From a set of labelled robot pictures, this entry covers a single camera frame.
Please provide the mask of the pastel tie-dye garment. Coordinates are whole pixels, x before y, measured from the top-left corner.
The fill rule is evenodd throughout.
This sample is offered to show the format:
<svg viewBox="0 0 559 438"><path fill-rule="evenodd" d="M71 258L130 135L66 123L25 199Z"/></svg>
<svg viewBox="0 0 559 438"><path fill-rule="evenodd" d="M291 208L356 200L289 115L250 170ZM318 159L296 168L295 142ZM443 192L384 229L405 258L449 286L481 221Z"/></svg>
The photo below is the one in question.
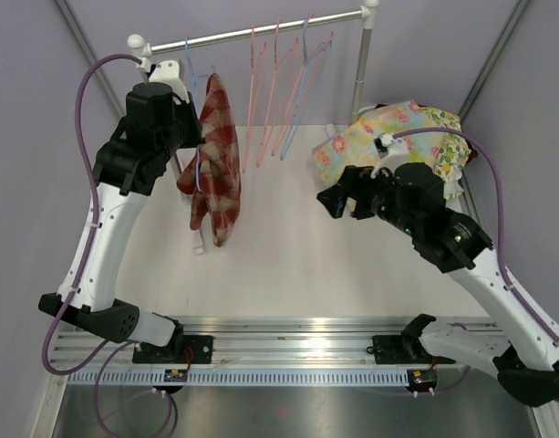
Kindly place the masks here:
<svg viewBox="0 0 559 438"><path fill-rule="evenodd" d="M348 165L375 167L379 161L374 139L390 133L404 140L408 161L394 172L396 184L394 212L390 223L436 216L446 208L444 181L434 173L436 152L445 134L415 101L405 101L367 112L359 120L326 142L315 147L312 159L326 188L344 183L342 173ZM345 210L351 213L355 201L347 199Z"/></svg>

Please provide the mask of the red beige checked garment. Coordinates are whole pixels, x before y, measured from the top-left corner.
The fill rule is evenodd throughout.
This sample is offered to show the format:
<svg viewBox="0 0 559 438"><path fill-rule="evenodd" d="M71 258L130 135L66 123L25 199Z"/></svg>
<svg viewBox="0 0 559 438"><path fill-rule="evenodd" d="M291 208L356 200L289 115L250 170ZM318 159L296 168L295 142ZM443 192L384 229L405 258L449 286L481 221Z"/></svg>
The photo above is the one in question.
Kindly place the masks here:
<svg viewBox="0 0 559 438"><path fill-rule="evenodd" d="M229 240L241 210L240 149L230 100L221 77L206 84L199 122L203 144L177 180L178 190L191 197L190 228L196 231L209 217L217 247Z"/></svg>

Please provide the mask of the yellow green floral garment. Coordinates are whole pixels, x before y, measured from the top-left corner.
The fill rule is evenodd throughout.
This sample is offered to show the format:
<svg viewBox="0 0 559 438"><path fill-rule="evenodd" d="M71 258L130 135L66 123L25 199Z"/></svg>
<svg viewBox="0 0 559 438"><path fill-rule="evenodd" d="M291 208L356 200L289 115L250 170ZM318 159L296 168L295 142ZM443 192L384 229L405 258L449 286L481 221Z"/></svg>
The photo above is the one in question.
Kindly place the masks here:
<svg viewBox="0 0 559 438"><path fill-rule="evenodd" d="M439 126L461 131L461 118L442 109L423 107L425 112ZM462 171L471 155L467 141L453 133L445 133L443 143L436 152L433 171L444 181L444 198L457 198L463 193L460 179Z"/></svg>

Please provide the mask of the red black plaid skirt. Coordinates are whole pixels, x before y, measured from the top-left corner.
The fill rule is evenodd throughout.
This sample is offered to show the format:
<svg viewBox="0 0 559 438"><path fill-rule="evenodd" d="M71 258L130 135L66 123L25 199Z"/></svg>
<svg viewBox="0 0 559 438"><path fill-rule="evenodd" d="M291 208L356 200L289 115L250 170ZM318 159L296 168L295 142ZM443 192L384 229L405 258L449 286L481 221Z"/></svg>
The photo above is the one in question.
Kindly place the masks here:
<svg viewBox="0 0 559 438"><path fill-rule="evenodd" d="M466 141L467 147L468 147L468 158L466 163L469 164L470 162L472 162L477 156L478 156L478 152L476 151L476 149L472 146L470 141Z"/></svg>

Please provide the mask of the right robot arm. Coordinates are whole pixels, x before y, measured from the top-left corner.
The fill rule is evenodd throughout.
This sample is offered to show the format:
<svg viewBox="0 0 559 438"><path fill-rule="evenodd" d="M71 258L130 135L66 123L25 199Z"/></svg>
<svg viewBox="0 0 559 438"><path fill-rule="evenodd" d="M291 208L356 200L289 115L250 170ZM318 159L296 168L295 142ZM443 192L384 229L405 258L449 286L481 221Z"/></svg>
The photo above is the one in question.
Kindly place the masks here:
<svg viewBox="0 0 559 438"><path fill-rule="evenodd" d="M475 298L504 335L476 335L420 314L402 330L394 353L412 361L444 358L481 370L526 406L559 399L559 326L533 319L536 304L508 283L483 229L447 207L443 181L430 167L413 162L391 171L348 165L316 199L333 218L354 200L353 218L377 217L404 233L424 260Z"/></svg>

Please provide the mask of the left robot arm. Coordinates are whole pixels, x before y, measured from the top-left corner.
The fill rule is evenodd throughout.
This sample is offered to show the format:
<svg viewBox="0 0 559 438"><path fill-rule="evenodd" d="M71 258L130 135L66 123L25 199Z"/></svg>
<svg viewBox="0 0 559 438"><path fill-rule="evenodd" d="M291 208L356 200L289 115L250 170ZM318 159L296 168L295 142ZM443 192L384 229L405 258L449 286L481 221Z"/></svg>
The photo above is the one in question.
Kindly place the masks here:
<svg viewBox="0 0 559 438"><path fill-rule="evenodd" d="M202 141L191 95L163 82L140 83L126 96L126 114L98 150L87 221L65 280L38 302L40 311L105 341L135 341L154 362L185 350L183 326L116 297L133 226L177 150Z"/></svg>

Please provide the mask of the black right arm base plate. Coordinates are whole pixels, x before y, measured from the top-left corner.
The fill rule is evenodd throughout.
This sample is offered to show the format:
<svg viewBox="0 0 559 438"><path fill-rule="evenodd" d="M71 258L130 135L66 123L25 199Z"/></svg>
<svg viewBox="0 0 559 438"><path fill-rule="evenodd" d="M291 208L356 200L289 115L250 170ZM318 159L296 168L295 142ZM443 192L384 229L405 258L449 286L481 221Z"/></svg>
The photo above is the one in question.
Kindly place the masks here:
<svg viewBox="0 0 559 438"><path fill-rule="evenodd" d="M428 363L428 353L417 341L405 338L402 335L375 335L371 344L365 348L376 364L404 365Z"/></svg>

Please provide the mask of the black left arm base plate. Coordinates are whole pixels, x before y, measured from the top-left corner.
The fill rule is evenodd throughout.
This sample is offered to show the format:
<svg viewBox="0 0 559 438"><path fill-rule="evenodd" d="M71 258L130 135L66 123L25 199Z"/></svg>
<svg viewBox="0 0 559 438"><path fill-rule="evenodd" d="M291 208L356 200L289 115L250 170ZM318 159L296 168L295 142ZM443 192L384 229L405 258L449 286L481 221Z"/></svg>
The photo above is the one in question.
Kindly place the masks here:
<svg viewBox="0 0 559 438"><path fill-rule="evenodd" d="M134 349L135 364L211 364L213 337L208 335L176 335L164 347L141 343Z"/></svg>

